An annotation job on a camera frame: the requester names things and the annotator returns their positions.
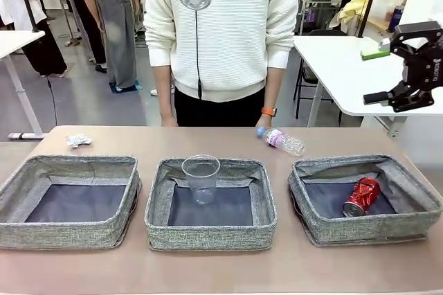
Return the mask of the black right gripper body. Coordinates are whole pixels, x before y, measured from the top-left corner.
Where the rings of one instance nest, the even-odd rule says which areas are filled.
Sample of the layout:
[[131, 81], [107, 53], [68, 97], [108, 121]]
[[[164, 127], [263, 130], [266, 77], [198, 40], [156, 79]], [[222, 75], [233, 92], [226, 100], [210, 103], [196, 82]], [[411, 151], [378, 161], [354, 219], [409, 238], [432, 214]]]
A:
[[442, 86], [442, 49], [430, 48], [405, 61], [405, 83], [415, 90], [432, 91]]

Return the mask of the person's left hand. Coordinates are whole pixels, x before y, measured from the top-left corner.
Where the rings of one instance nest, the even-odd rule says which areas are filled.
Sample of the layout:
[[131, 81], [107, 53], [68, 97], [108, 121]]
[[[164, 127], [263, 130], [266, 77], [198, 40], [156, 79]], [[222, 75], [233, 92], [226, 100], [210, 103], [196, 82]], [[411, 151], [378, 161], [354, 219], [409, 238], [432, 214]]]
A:
[[266, 114], [262, 114], [255, 126], [256, 129], [260, 128], [260, 127], [271, 127], [272, 126], [272, 120], [273, 117], [266, 115]]

